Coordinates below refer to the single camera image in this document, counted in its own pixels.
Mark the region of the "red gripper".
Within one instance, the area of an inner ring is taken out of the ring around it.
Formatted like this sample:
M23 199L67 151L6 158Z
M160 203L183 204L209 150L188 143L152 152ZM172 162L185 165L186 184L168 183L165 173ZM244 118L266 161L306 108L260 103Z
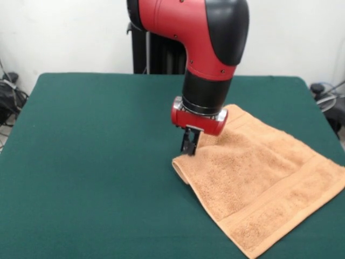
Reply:
M214 136L220 135L227 118L228 110L225 108L212 116L192 113L183 106L182 97L177 96L171 108L171 121L175 126L184 128L181 153L195 155L201 132Z

